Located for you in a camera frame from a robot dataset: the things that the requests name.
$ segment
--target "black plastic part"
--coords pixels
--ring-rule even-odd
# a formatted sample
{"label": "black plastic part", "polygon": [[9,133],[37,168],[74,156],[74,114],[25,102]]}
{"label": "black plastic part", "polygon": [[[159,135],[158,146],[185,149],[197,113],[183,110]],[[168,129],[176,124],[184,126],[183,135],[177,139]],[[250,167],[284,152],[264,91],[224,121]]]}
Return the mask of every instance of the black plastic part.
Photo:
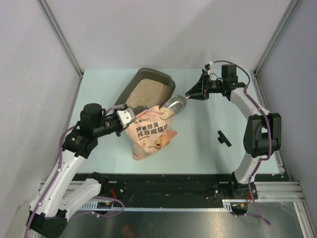
{"label": "black plastic part", "polygon": [[237,203],[231,203],[231,209],[234,212],[235,215],[240,216],[240,215],[244,215],[247,213],[248,211],[248,204],[245,204],[243,207],[241,205],[238,206],[232,206],[233,204],[237,204]]}
{"label": "black plastic part", "polygon": [[97,103],[85,105],[80,113],[80,121],[77,122],[77,127],[66,136],[62,147],[63,150],[69,150],[74,152],[75,156],[82,156],[86,159],[98,145],[98,137],[113,132],[120,136],[123,131],[123,126],[116,111],[105,116],[105,110]]}
{"label": "black plastic part", "polygon": [[93,135],[95,137],[101,137],[104,135],[109,135],[113,132],[117,132],[117,135],[123,131],[123,126],[119,120],[117,114],[111,114],[105,118],[105,122],[102,126],[93,129]]}
{"label": "black plastic part", "polygon": [[230,143],[230,141],[227,139],[227,137],[222,133],[221,130],[218,131],[218,134],[220,135],[218,137],[218,141],[222,144],[223,142],[226,143],[226,145],[228,147],[230,147],[232,144]]}
{"label": "black plastic part", "polygon": [[103,116],[103,108],[97,103],[84,106],[80,112],[79,129],[81,134],[92,135],[92,130],[97,128]]}
{"label": "black plastic part", "polygon": [[98,145],[97,138],[91,135],[82,135],[80,130],[74,129],[69,133],[63,143],[63,150],[75,153],[75,156],[82,156],[88,159],[91,151]]}
{"label": "black plastic part", "polygon": [[101,190],[100,190],[100,194],[104,195],[107,194],[110,190],[109,187],[109,178],[103,174],[97,173],[97,172],[93,172],[92,174],[88,175],[89,179],[94,179],[97,180],[98,183],[101,184]]}
{"label": "black plastic part", "polygon": [[235,64],[223,64],[221,66],[221,77],[226,80],[228,84],[237,83],[237,65]]}
{"label": "black plastic part", "polygon": [[186,97],[190,96],[190,99],[207,100],[209,93],[221,93],[230,101],[232,90],[246,86],[245,83],[238,82],[237,66],[235,64],[224,64],[221,66],[223,80],[210,80],[208,75],[209,68],[209,64],[206,64],[200,79],[186,92]]}
{"label": "black plastic part", "polygon": [[[74,181],[85,181],[89,174],[76,174]],[[212,185],[228,182],[232,174],[214,175],[137,175],[104,174],[109,178],[110,188],[126,207],[135,208],[213,208],[223,207],[221,200],[213,197]],[[255,181],[289,181],[287,173],[257,174]]]}
{"label": "black plastic part", "polygon": [[[278,113],[267,116],[270,124],[272,154],[281,147],[281,116]],[[263,116],[249,116],[243,138],[244,149],[253,158],[268,154],[268,133],[262,133],[262,126],[266,128]]]}
{"label": "black plastic part", "polygon": [[[249,192],[249,186],[247,184],[238,183],[234,173],[231,174],[231,178],[228,183],[217,182],[213,186],[214,199],[246,199],[246,193]],[[258,192],[255,184],[251,183],[251,192],[256,200],[258,198]]]}
{"label": "black plastic part", "polygon": [[[143,80],[143,79],[151,79],[160,83],[163,83],[167,85],[167,89],[165,93],[162,95],[161,101],[159,102],[159,106],[163,106],[168,99],[173,95],[173,92],[175,90],[175,82],[172,80],[172,78],[167,75],[166,73],[160,72],[158,70],[152,69],[152,68],[141,68],[133,77],[133,79],[130,81],[128,86],[123,90],[121,95],[119,96],[118,100],[116,101],[116,105],[119,104],[126,104],[128,98],[130,97],[131,93],[135,89],[135,87]],[[137,115],[144,111],[145,109],[148,109],[146,107],[136,107],[133,108],[134,113]]]}
{"label": "black plastic part", "polygon": [[190,96],[191,99],[207,100],[209,98],[209,76],[203,70],[198,82],[185,93],[185,96]]}
{"label": "black plastic part", "polygon": [[66,228],[66,210],[58,210],[55,217],[45,217],[45,214],[35,214],[30,228],[46,238],[58,238]]}

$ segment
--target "white robotic arm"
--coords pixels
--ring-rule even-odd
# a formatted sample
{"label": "white robotic arm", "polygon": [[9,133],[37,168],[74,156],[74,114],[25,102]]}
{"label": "white robotic arm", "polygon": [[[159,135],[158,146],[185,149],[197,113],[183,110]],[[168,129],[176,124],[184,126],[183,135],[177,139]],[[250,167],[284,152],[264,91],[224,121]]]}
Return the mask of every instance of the white robotic arm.
{"label": "white robotic arm", "polygon": [[221,93],[238,107],[248,121],[243,139],[246,153],[240,166],[233,173],[233,183],[238,187],[239,184],[248,184],[249,179],[253,182],[261,161],[269,159],[274,151],[279,150],[281,116],[277,113],[272,114],[252,98],[248,91],[249,83],[246,85],[238,82],[237,65],[232,63],[222,65],[222,78],[211,80],[212,64],[213,62],[210,62],[205,65],[199,81],[186,93],[186,96],[190,99],[207,100],[209,93]]}
{"label": "white robotic arm", "polygon": [[80,121],[63,143],[64,151],[60,154],[62,159],[58,160],[44,186],[30,204],[25,238],[28,237],[29,228],[48,238],[59,237],[71,216],[91,198],[99,195],[103,186],[106,186],[106,177],[92,173],[78,189],[63,198],[74,175],[97,146],[98,137],[113,132],[119,136],[134,120],[133,110],[125,105],[108,116],[99,104],[88,104],[84,107]]}

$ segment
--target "metal frame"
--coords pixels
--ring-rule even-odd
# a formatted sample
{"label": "metal frame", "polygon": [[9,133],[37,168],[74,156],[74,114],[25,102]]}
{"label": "metal frame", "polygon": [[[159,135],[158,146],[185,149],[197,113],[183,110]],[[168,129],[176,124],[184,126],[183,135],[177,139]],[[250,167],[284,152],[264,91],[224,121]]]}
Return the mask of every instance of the metal frame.
{"label": "metal frame", "polygon": [[266,59],[269,57],[278,39],[283,34],[285,27],[289,23],[291,17],[293,16],[293,13],[295,12],[296,8],[298,7],[301,1],[302,0],[291,0],[291,2],[289,3],[284,15],[282,16],[282,19],[280,20],[276,30],[273,33],[273,36],[268,42],[266,49],[264,50],[257,66],[255,67],[255,70],[254,70],[255,75],[257,75],[259,71],[261,70],[263,64],[265,63]]}
{"label": "metal frame", "polygon": [[[281,21],[279,22],[279,25],[277,26],[277,29],[275,30],[272,38],[270,39],[268,46],[266,47],[263,55],[261,56],[255,70],[254,74],[252,75],[254,87],[256,90],[257,97],[259,99],[259,102],[267,108],[267,103],[265,101],[260,83],[258,78],[256,77],[259,71],[261,70],[264,62],[266,59],[269,57],[271,51],[273,50],[275,44],[277,43],[278,39],[280,38],[281,34],[283,33],[287,23],[291,19],[291,16],[295,12],[296,8],[298,7],[299,3],[301,0],[291,0],[289,3],[286,12],[284,13]],[[72,102],[72,107],[69,112],[68,118],[67,118],[67,124],[69,124],[70,117],[72,115],[72,109],[75,105],[76,98],[79,92],[80,84],[81,84],[81,79],[83,76],[83,71],[80,68],[80,65],[78,64],[78,61],[73,54],[64,34],[62,33],[62,30],[60,29],[59,24],[56,21],[56,18],[54,17],[48,3],[46,0],[37,0],[40,8],[42,9],[44,15],[46,16],[49,24],[51,25],[54,33],[56,34],[59,42],[61,43],[61,46],[65,50],[65,53],[69,60],[71,61],[75,71],[80,77],[80,81],[77,86],[77,92],[74,96],[73,102]],[[279,167],[280,174],[271,176],[271,178],[267,175],[259,175],[256,178],[256,186],[258,190],[258,196],[259,202],[289,202],[292,201],[294,203],[294,207],[296,209],[298,219],[303,231],[304,237],[317,237],[317,233],[314,227],[314,224],[312,223],[312,219],[310,217],[309,211],[307,209],[307,204],[305,202],[304,194],[302,192],[301,186],[299,182],[290,182],[287,174],[287,169],[285,168],[285,164],[283,163],[283,158],[281,153],[278,151],[275,153],[276,156],[276,161]],[[81,181],[82,179],[85,179],[87,175],[79,174],[76,175],[74,178],[74,181],[69,185],[68,190],[66,191],[65,195],[69,194],[71,191],[76,189],[76,187],[80,186],[83,182]],[[112,177],[112,180],[116,180],[117,177],[121,177],[124,175],[110,175]],[[184,179],[185,177],[196,177],[194,181],[199,181],[205,180],[207,183],[211,183],[213,181],[228,181],[230,175],[183,175]],[[150,183],[149,181],[145,180],[150,180],[151,176],[145,176],[145,175],[134,175],[134,176],[129,176],[126,175],[125,179],[131,180],[132,182],[141,182],[141,186],[144,186],[144,183]],[[159,177],[161,179],[164,179],[164,175],[156,175],[155,179],[158,179]],[[166,175],[167,178],[174,178],[176,180],[181,179],[180,176],[174,176],[174,175]],[[169,209],[169,208],[142,208],[142,207],[128,207],[127,210],[131,211],[231,211],[231,206],[230,202],[239,202],[239,200],[222,200],[222,207],[219,208],[187,208],[187,209]],[[30,237],[38,237],[38,234],[29,234]]]}
{"label": "metal frame", "polygon": [[[261,105],[263,105],[266,109],[269,110],[267,102],[266,102],[266,99],[264,97],[264,93],[263,93],[262,87],[261,87],[260,82],[258,80],[258,77],[251,70],[250,70],[250,75],[251,75],[251,78],[252,78],[252,82],[253,82],[253,85],[254,85],[254,88],[255,88],[256,95],[257,95],[257,98],[259,100],[259,103]],[[287,169],[285,167],[281,151],[280,150],[275,151],[274,155],[275,155],[275,158],[276,158],[276,163],[277,163],[277,166],[278,166],[279,173],[280,174],[286,173]]]}
{"label": "metal frame", "polygon": [[54,17],[52,10],[50,9],[48,3],[46,2],[46,0],[37,0],[37,2],[39,4],[40,8],[42,9],[45,17],[47,18],[49,24],[51,25],[54,33],[56,34],[61,46],[65,50],[65,53],[66,53],[67,57],[69,58],[71,64],[73,65],[77,74],[81,78],[83,75],[83,71],[81,70],[73,51],[71,50],[66,38],[64,37],[64,34],[62,33],[62,31],[59,27],[59,24],[57,23],[56,18]]}

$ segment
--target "purple cable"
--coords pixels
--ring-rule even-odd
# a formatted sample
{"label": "purple cable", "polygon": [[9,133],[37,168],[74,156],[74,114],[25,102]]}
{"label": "purple cable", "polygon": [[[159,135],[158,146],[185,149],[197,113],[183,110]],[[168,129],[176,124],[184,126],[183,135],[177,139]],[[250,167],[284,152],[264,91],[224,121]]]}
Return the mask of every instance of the purple cable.
{"label": "purple cable", "polygon": [[118,200],[118,199],[111,198],[111,197],[101,197],[101,196],[97,196],[97,197],[94,197],[94,198],[105,198],[105,199],[108,199],[108,200],[112,200],[112,201],[118,202],[118,203],[121,204],[122,210],[119,211],[119,212],[116,213],[116,214],[113,214],[113,215],[103,215],[103,214],[93,213],[93,212],[83,212],[83,213],[80,213],[80,214],[78,214],[78,215],[76,215],[76,216],[72,216],[72,217],[70,218],[70,220],[73,220],[73,219],[75,219],[75,218],[77,218],[77,217],[80,217],[80,216],[83,216],[83,215],[94,215],[94,214],[97,214],[97,215],[99,215],[100,217],[115,217],[115,216],[120,215],[120,214],[124,211],[124,209],[125,209],[123,202],[121,202],[121,201]]}
{"label": "purple cable", "polygon": [[[225,62],[225,63],[231,63],[231,64],[234,64],[230,61],[227,61],[227,60],[216,60],[214,61],[213,63],[218,63],[218,62]],[[259,112],[263,115],[264,119],[265,119],[265,123],[266,123],[266,128],[267,128],[267,136],[268,138],[271,139],[271,129],[270,129],[270,126],[269,126],[269,121],[268,121],[268,118],[265,114],[265,112],[260,109],[260,106],[259,104],[257,104],[257,102],[247,93],[247,89],[248,89],[248,86],[250,85],[251,83],[251,77],[249,76],[249,74],[240,66],[236,65],[239,69],[241,69],[248,77],[248,83],[246,85],[246,87],[244,88],[243,92],[245,94],[245,96],[252,102],[252,104],[259,110]],[[261,161],[267,161],[270,159],[271,157],[271,154],[272,154],[272,141],[271,140],[268,140],[268,155],[265,159],[260,159],[256,165],[256,167],[254,168],[253,172],[251,173],[251,176],[249,177],[249,182],[248,182],[248,186],[249,186],[249,193],[250,193],[250,196],[251,196],[251,199],[252,199],[252,202],[254,204],[254,207],[256,208],[258,214],[245,214],[245,215],[242,215],[242,216],[252,216],[252,217],[259,217],[261,218],[268,226],[271,225],[271,223],[264,218],[264,216],[262,215],[258,205],[256,204],[255,200],[254,200],[254,197],[253,197],[253,193],[252,193],[252,190],[251,190],[251,180],[252,180],[252,177],[256,174],[256,172],[258,171],[260,165],[261,165]]]}
{"label": "purple cable", "polygon": [[[62,159],[62,145],[63,145],[63,141],[64,141],[64,138],[65,138],[65,135],[66,135],[70,130],[72,130],[73,128],[75,128],[75,126],[72,126],[71,128],[67,129],[67,130],[61,135],[61,137],[60,137],[60,139],[59,139],[59,164],[58,164],[58,169],[60,169],[60,168],[61,168],[61,165],[62,165],[62,160],[63,160],[63,159]],[[44,200],[46,194],[49,192],[51,186],[52,186],[53,183],[55,182],[55,180],[56,180],[58,174],[59,174],[59,171],[56,170],[56,172],[55,172],[55,174],[54,174],[54,176],[53,176],[51,182],[49,183],[49,185],[47,186],[47,188],[46,188],[45,191],[43,192],[42,196],[40,197],[38,203],[36,204],[36,206],[35,206],[35,208],[34,208],[32,214],[31,214],[31,216],[30,216],[30,218],[29,218],[29,221],[28,221],[28,223],[27,223],[27,225],[26,225],[26,230],[25,230],[25,232],[24,232],[24,238],[28,238],[28,233],[29,233],[29,230],[30,230],[30,226],[31,226],[32,220],[33,220],[33,218],[34,218],[34,216],[35,216],[36,211],[39,209],[39,203]]]}
{"label": "purple cable", "polygon": [[[220,62],[234,64],[233,62],[230,62],[230,61],[227,61],[227,60],[216,60],[216,61],[214,61],[213,63],[220,63]],[[247,77],[248,77],[247,86],[244,88],[244,93],[247,93],[247,88],[248,88],[248,86],[249,86],[250,83],[251,83],[251,77],[250,77],[249,74],[244,70],[244,68],[242,68],[242,67],[240,67],[240,66],[238,66],[238,65],[236,65],[236,66],[237,66],[237,68],[241,69],[241,70],[247,75]]]}
{"label": "purple cable", "polygon": [[107,115],[109,112],[111,112],[112,110],[114,110],[114,109],[119,109],[119,108],[124,108],[124,104],[112,106],[111,108],[109,108],[109,109],[106,111],[106,115]]}

